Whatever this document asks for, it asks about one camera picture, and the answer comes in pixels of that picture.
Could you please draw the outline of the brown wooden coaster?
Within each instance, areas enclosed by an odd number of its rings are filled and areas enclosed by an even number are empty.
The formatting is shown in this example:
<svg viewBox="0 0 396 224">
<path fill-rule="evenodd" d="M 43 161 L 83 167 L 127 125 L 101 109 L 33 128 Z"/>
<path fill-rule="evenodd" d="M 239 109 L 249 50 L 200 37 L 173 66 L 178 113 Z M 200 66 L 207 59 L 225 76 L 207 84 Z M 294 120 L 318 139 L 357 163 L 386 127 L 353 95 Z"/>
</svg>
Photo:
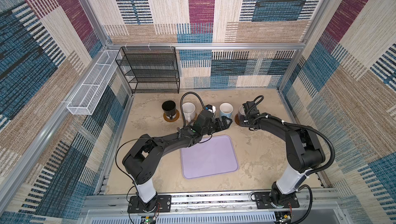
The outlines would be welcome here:
<svg viewBox="0 0 396 224">
<path fill-rule="evenodd" d="M 167 116 L 165 113 L 163 114 L 163 118 L 166 122 L 175 122 L 179 119 L 179 117 L 180 117 L 180 114 L 179 114 L 178 110 L 176 110 L 176 114 L 174 116 L 172 116 L 172 119 L 169 116 Z"/>
<path fill-rule="evenodd" d="M 236 125 L 242 127 L 242 125 L 240 124 L 239 116 L 238 116 L 238 115 L 235 116 L 234 121 L 235 121 Z"/>
</svg>

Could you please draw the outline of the white mug blue handle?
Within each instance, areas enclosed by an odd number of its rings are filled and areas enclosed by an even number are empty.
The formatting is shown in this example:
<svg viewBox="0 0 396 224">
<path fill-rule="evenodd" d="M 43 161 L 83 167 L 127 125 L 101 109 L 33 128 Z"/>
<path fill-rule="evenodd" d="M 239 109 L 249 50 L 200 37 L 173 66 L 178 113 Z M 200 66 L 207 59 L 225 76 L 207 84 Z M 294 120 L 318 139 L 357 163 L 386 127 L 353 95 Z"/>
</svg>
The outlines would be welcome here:
<svg viewBox="0 0 396 224">
<path fill-rule="evenodd" d="M 220 110 L 220 117 L 227 117 L 227 118 L 232 119 L 233 110 L 234 110 L 232 104 L 230 104 L 230 103 L 222 103 L 220 105 L 219 110 Z"/>
</svg>

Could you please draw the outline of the white mug lilac handle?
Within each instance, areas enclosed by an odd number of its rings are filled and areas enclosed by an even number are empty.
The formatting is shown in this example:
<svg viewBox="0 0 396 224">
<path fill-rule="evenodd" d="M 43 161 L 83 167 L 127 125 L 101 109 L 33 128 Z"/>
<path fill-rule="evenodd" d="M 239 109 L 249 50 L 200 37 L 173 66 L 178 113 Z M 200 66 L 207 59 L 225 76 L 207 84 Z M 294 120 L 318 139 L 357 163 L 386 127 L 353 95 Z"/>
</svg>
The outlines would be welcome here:
<svg viewBox="0 0 396 224">
<path fill-rule="evenodd" d="M 241 106 L 239 107 L 238 119 L 239 119 L 239 121 L 244 121 L 244 119 L 245 119 L 245 111 L 244 111 L 243 105 L 241 105 Z"/>
</svg>

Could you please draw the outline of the white speckled mug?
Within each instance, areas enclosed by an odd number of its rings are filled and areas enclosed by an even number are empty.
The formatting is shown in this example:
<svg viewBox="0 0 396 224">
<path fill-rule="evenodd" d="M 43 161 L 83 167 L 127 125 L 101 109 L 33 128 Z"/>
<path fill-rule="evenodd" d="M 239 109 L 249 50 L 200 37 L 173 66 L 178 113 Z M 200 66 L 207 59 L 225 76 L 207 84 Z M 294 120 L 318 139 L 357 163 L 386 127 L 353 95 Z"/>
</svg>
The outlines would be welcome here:
<svg viewBox="0 0 396 224">
<path fill-rule="evenodd" d="M 196 106 L 193 103 L 187 102 L 182 105 L 183 115 L 187 123 L 191 122 L 196 117 Z"/>
</svg>

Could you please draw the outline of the black mug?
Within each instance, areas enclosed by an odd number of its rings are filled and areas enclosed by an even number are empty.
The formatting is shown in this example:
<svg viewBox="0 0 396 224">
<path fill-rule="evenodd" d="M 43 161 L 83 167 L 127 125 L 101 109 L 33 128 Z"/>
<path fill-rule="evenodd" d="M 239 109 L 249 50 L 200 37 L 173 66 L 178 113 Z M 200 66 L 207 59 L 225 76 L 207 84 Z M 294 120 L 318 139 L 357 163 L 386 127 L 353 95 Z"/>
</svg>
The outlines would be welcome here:
<svg viewBox="0 0 396 224">
<path fill-rule="evenodd" d="M 172 100 L 165 101 L 162 104 L 164 113 L 172 119 L 172 116 L 176 114 L 176 103 Z"/>
</svg>

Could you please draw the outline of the rattan woven round coaster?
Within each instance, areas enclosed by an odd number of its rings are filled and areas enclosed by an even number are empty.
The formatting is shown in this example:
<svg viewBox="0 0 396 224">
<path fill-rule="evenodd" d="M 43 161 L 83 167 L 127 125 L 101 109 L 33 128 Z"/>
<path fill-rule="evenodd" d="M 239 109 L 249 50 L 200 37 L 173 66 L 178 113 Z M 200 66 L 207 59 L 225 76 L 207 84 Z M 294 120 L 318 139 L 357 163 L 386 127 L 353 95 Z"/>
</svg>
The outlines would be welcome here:
<svg viewBox="0 0 396 224">
<path fill-rule="evenodd" d="M 195 116 L 194 116 L 194 117 L 192 117 L 192 115 L 190 115 L 190 116 L 188 116 L 186 122 L 187 122 L 187 123 L 192 123 L 192 122 L 196 121 L 197 117 L 198 117 L 197 113 L 195 113 Z"/>
</svg>

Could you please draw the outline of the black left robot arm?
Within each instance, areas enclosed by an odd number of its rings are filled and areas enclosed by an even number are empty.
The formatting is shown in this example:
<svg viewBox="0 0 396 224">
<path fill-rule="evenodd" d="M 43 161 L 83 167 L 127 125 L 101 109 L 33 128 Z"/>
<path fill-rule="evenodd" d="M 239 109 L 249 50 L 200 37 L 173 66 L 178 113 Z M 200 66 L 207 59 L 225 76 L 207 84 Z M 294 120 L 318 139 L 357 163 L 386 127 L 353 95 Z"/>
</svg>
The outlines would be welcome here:
<svg viewBox="0 0 396 224">
<path fill-rule="evenodd" d="M 124 174 L 132 179 L 138 200 L 147 211 L 157 204 L 158 193 L 152 177 L 161 158 L 173 151 L 196 145 L 205 135 L 227 130 L 233 123 L 232 119 L 226 116 L 216 118 L 209 105 L 205 105 L 195 92 L 185 93 L 180 99 L 180 105 L 187 95 L 196 96 L 203 107 L 195 122 L 187 124 L 186 118 L 183 117 L 183 127 L 177 129 L 176 133 L 162 137 L 151 137 L 147 134 L 140 136 L 122 160 Z"/>
</svg>

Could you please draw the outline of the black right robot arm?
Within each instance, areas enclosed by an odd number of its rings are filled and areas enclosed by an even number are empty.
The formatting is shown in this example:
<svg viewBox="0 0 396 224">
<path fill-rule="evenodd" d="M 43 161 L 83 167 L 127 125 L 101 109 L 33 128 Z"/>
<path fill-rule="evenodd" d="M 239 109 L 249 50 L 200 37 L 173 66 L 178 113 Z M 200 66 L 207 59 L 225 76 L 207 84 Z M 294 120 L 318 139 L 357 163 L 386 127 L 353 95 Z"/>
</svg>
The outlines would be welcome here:
<svg viewBox="0 0 396 224">
<path fill-rule="evenodd" d="M 263 96 L 244 103 L 245 126 L 250 131 L 263 130 L 282 139 L 286 144 L 288 166 L 273 183 L 270 199 L 275 208 L 290 203 L 309 175 L 329 168 L 335 161 L 335 148 L 318 130 L 302 124 L 286 122 L 269 113 L 260 113 L 257 105 Z"/>
</svg>

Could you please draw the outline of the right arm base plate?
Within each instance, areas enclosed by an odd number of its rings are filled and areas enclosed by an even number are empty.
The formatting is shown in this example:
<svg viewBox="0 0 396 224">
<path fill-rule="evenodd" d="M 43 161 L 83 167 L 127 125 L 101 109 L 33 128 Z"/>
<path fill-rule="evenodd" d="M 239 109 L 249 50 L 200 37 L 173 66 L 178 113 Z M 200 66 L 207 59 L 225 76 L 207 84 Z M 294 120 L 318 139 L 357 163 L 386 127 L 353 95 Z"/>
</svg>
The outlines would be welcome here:
<svg viewBox="0 0 396 224">
<path fill-rule="evenodd" d="M 250 198 L 260 210 L 300 207 L 295 193 L 284 195 L 277 192 L 254 192 L 250 195 Z"/>
</svg>

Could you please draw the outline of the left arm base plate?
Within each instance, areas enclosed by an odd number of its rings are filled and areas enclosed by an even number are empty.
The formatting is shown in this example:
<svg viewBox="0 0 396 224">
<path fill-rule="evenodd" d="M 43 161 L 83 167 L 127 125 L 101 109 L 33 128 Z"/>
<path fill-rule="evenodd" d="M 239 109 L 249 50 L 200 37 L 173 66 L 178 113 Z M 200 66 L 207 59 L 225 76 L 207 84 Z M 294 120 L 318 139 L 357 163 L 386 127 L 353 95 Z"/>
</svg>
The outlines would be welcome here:
<svg viewBox="0 0 396 224">
<path fill-rule="evenodd" d="M 127 212 L 129 214 L 136 213 L 169 213 L 171 209 L 172 196 L 171 195 L 156 195 L 148 203 L 144 203 L 139 196 L 130 198 L 130 204 Z"/>
</svg>

